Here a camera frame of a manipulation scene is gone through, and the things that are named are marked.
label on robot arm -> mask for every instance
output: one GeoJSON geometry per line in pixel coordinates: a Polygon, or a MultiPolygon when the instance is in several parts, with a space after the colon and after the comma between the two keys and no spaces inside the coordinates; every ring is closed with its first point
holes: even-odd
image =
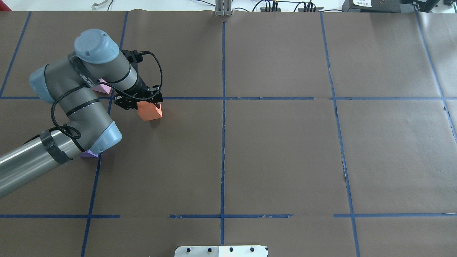
{"type": "Polygon", "coordinates": [[[352,0],[355,5],[371,7],[371,0],[352,0]]]}

white metal plate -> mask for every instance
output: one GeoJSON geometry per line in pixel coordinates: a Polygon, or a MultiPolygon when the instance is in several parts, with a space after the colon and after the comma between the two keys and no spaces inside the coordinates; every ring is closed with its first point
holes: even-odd
{"type": "Polygon", "coordinates": [[[180,246],[175,257],[268,257],[268,246],[180,246]]]}

vertical blue line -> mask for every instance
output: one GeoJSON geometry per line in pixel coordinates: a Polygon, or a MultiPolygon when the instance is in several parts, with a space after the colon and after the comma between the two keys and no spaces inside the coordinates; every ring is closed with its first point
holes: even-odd
{"type": "Polygon", "coordinates": [[[349,201],[349,211],[351,212],[351,222],[352,222],[352,233],[354,235],[354,243],[356,247],[356,254],[357,257],[360,257],[360,250],[359,250],[359,240],[357,237],[357,228],[356,228],[356,219],[354,216],[354,208],[352,206],[352,196],[351,196],[351,186],[349,184],[349,176],[347,174],[347,166],[346,166],[346,156],[344,153],[344,146],[343,146],[343,137],[341,135],[341,126],[340,126],[340,118],[338,117],[338,107],[336,105],[336,96],[335,96],[335,87],[333,84],[333,78],[330,71],[330,57],[329,57],[329,49],[327,46],[327,36],[325,35],[325,26],[324,26],[324,16],[320,13],[320,23],[322,26],[322,36],[324,38],[324,47],[325,47],[325,56],[327,59],[327,68],[329,70],[329,79],[332,88],[332,101],[333,101],[333,108],[335,110],[335,118],[336,118],[336,126],[338,129],[338,139],[340,141],[340,150],[341,150],[341,160],[343,162],[343,170],[344,175],[346,178],[346,190],[347,190],[347,198],[349,201]]]}
{"type": "Polygon", "coordinates": [[[431,61],[430,52],[428,50],[427,42],[425,42],[425,37],[424,37],[424,33],[422,31],[422,25],[420,24],[420,18],[419,18],[418,12],[416,12],[416,19],[417,19],[417,25],[419,26],[420,38],[422,39],[422,43],[424,44],[425,52],[427,53],[427,58],[430,62],[431,71],[433,73],[433,77],[435,78],[436,84],[438,86],[438,91],[440,92],[441,101],[443,102],[444,108],[446,108],[447,120],[449,121],[449,125],[451,126],[452,134],[454,135],[454,140],[457,143],[457,133],[455,130],[454,122],[452,122],[452,118],[449,113],[449,108],[447,107],[446,100],[445,100],[444,94],[443,94],[443,90],[441,89],[440,81],[438,80],[438,76],[436,75],[435,66],[433,65],[433,62],[431,61]]]}
{"type": "Polygon", "coordinates": [[[225,215],[225,21],[222,23],[222,163],[221,163],[221,245],[224,245],[225,215]]]}
{"type": "Polygon", "coordinates": [[[10,66],[8,67],[8,70],[6,71],[5,79],[3,80],[3,84],[0,89],[0,96],[3,94],[3,90],[5,90],[6,82],[8,81],[8,77],[10,76],[11,68],[13,67],[14,59],[16,59],[17,51],[19,50],[19,46],[21,45],[22,38],[24,37],[24,33],[26,32],[28,22],[30,20],[30,16],[32,15],[32,12],[30,11],[29,14],[27,15],[26,23],[24,24],[24,27],[22,28],[21,36],[19,37],[19,40],[17,41],[16,49],[14,49],[13,57],[11,58],[10,66]]]}
{"type": "MultiPolygon", "coordinates": [[[[119,48],[120,49],[122,49],[122,45],[124,44],[125,29],[127,27],[127,18],[128,18],[128,11],[125,12],[125,16],[124,16],[124,26],[122,27],[121,43],[119,44],[119,48]]],[[[110,95],[110,102],[108,104],[108,111],[107,111],[108,114],[111,113],[113,94],[114,94],[114,90],[111,92],[111,95],[110,95]]],[[[89,237],[90,221],[92,220],[92,210],[94,208],[95,194],[96,194],[96,191],[97,191],[98,176],[100,174],[101,157],[102,157],[102,155],[103,155],[103,153],[100,153],[99,156],[98,156],[97,170],[96,170],[95,179],[94,179],[94,187],[92,188],[92,196],[90,198],[89,213],[87,215],[87,222],[86,222],[86,230],[85,230],[85,233],[84,233],[83,246],[81,248],[81,257],[84,257],[85,248],[86,248],[86,245],[87,245],[87,239],[89,237]]]]}

blue joint cap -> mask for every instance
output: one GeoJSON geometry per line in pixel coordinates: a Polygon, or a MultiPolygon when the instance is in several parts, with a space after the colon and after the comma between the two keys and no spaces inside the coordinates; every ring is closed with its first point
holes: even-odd
{"type": "Polygon", "coordinates": [[[29,83],[30,87],[32,87],[33,91],[35,91],[41,100],[47,103],[53,103],[54,99],[49,94],[48,87],[46,86],[46,79],[44,77],[46,66],[47,65],[32,73],[29,77],[29,83]]]}
{"type": "Polygon", "coordinates": [[[91,64],[104,64],[114,60],[119,54],[119,47],[106,32],[100,29],[88,29],[74,41],[76,55],[91,64]]]}
{"type": "Polygon", "coordinates": [[[95,141],[95,143],[90,148],[90,151],[94,154],[99,154],[104,150],[112,147],[113,145],[119,143],[122,139],[122,134],[117,128],[116,124],[111,122],[111,124],[103,131],[101,136],[95,141]]]}

metallic cylinder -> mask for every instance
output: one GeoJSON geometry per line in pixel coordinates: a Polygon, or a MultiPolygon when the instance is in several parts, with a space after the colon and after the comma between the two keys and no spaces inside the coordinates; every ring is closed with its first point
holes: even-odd
{"type": "MultiPolygon", "coordinates": [[[[60,131],[51,132],[57,146],[68,157],[81,154],[73,141],[60,131]]],[[[59,166],[41,143],[34,139],[0,157],[0,198],[59,166]]]]}

